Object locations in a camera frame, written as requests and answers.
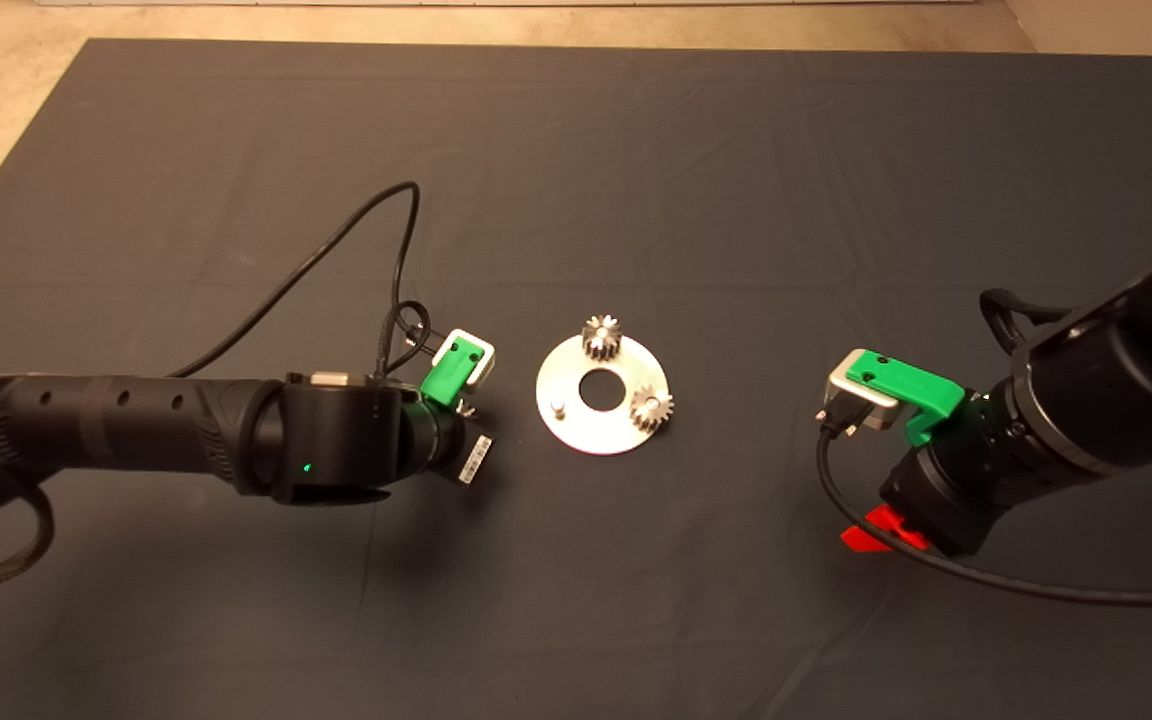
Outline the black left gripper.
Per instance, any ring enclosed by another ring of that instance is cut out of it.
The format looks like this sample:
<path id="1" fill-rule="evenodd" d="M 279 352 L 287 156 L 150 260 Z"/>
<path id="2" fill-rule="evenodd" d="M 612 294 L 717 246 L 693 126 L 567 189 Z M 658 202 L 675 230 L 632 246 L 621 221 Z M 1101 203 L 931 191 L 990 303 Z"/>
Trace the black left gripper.
<path id="1" fill-rule="evenodd" d="M 420 402 L 420 473 L 471 486 L 495 442 L 488 418 L 463 397 L 453 406 Z"/>

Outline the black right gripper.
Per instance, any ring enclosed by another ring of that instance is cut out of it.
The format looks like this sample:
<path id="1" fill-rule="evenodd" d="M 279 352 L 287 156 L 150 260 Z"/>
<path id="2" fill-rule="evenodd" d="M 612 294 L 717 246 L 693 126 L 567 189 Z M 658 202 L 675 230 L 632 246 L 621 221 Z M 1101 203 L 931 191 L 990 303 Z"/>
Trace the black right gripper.
<path id="1" fill-rule="evenodd" d="M 867 511 L 878 533 L 852 524 L 840 535 L 858 553 L 890 552 L 881 537 L 950 558 L 977 553 L 996 521 L 1020 503 L 1029 469 L 990 404 L 964 404 L 910 448 L 879 488 L 888 506 Z"/>

